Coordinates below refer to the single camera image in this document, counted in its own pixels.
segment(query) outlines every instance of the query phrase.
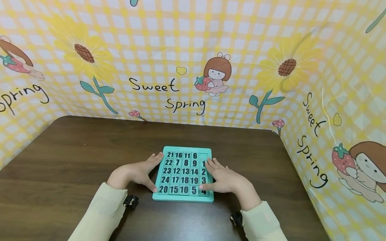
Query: teal puzzle board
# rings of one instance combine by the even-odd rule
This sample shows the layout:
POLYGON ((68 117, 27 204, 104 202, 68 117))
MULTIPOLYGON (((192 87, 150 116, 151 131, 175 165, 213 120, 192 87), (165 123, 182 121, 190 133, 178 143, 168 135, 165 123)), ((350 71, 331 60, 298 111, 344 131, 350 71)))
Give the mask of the teal puzzle board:
POLYGON ((213 191, 200 190, 199 185, 212 183, 213 177, 205 168, 212 150, 195 147, 165 146, 156 186, 155 201, 213 202, 213 191))

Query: child's hand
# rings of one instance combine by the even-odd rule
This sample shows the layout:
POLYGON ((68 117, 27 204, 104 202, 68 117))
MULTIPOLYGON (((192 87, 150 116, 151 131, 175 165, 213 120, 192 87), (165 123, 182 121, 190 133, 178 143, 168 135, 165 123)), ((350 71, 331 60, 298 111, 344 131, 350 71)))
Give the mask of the child's hand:
POLYGON ((152 192, 157 192, 157 187, 150 180, 149 173, 161 162, 163 157, 164 154, 160 152, 157 155, 152 154, 149 159, 144 162, 118 167, 111 173, 107 184, 115 189, 123 190, 129 182, 135 182, 145 185, 152 192))
POLYGON ((208 158, 207 162, 205 162, 205 167, 213 178, 216 179, 216 182, 200 185, 201 190, 222 193, 232 192, 236 194, 243 186, 249 183, 242 175, 232 171, 228 166, 224 167, 221 165, 216 158, 213 158, 213 160, 208 158))
POLYGON ((261 204, 261 199, 252 183, 242 175, 232 171, 228 166, 224 167, 216 158, 213 158, 213 161, 208 158, 205 167, 216 179, 216 182, 200 185, 201 190, 232 192, 237 196, 241 208, 245 211, 249 211, 261 204))

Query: wrist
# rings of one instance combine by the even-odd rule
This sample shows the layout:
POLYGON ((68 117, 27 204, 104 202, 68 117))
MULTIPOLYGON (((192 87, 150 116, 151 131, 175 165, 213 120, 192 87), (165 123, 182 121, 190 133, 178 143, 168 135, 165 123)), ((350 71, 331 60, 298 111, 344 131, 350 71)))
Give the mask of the wrist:
POLYGON ((244 181, 240 187, 234 192, 239 200, 241 209, 249 211, 261 204, 261 199, 257 194, 253 184, 250 181, 244 181))
POLYGON ((119 167, 111 173, 106 184, 114 189, 124 190, 130 182, 131 179, 128 168, 119 167))

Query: table surface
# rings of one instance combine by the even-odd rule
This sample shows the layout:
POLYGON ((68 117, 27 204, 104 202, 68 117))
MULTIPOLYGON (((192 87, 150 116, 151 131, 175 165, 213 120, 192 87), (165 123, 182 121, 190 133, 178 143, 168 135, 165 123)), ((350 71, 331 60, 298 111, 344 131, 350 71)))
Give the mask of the table surface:
MULTIPOLYGON (((223 165, 247 177, 268 201, 288 240, 328 240, 283 143, 268 130, 66 116, 56 120, 0 171, 0 240, 67 240, 96 190, 120 165, 162 147, 212 149, 223 165)), ((157 169, 150 173, 155 181, 157 169)), ((233 194, 212 204, 156 202, 145 187, 111 240, 247 240, 229 217, 233 194)))

